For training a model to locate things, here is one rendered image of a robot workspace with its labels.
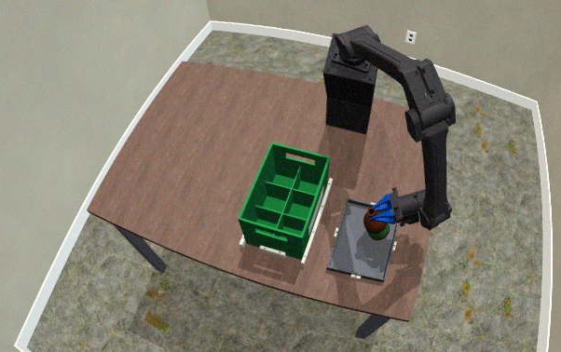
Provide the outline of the green bottle crate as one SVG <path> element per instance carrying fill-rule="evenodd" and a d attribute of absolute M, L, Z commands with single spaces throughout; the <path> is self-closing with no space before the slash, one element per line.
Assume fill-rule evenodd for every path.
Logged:
<path fill-rule="evenodd" d="M 302 260 L 328 174 L 329 170 L 317 160 L 313 164 L 288 157 L 286 152 L 267 154 L 239 215 L 246 243 Z M 322 199 L 312 213 L 324 175 Z"/>

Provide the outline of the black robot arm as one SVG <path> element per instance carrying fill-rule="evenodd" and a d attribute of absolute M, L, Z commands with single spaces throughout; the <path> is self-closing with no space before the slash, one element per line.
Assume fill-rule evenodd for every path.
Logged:
<path fill-rule="evenodd" d="M 420 218 L 421 225 L 432 230 L 452 212 L 446 195 L 446 137 L 448 127 L 456 123 L 452 97 L 445 93 L 432 61 L 414 60 L 381 44 L 368 25 L 335 36 L 335 42 L 332 62 L 364 74 L 372 63 L 403 85 L 407 130 L 415 142 L 421 141 L 426 187 L 414 198 L 419 211 L 404 215 L 404 223 L 418 223 Z"/>

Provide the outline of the green and brown bottle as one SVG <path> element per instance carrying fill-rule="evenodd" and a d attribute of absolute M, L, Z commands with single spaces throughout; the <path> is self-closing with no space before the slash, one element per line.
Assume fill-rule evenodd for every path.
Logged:
<path fill-rule="evenodd" d="M 364 227 L 370 238 L 374 240 L 381 240 L 385 238 L 390 231 L 390 225 L 388 223 L 373 222 L 369 220 L 369 218 L 374 217 L 382 212 L 384 211 L 376 211 L 375 208 L 369 208 L 363 218 Z"/>

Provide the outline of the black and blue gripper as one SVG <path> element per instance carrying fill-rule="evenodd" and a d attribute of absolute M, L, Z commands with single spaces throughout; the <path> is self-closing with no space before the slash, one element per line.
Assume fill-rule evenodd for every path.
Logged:
<path fill-rule="evenodd" d="M 386 194 L 379 202 L 377 202 L 372 207 L 375 208 L 376 211 L 381 211 L 381 210 L 387 210 L 387 211 L 369 218 L 370 221 L 392 223 L 392 224 L 400 223 L 400 226 L 404 226 L 403 216 L 406 214 L 419 211 L 417 200 L 416 201 L 414 200 L 414 198 L 417 197 L 416 193 L 408 194 L 405 196 L 398 196 L 398 191 L 396 187 L 392 188 L 392 191 L 393 193 Z M 391 217 L 392 219 L 382 218 L 382 217 Z"/>

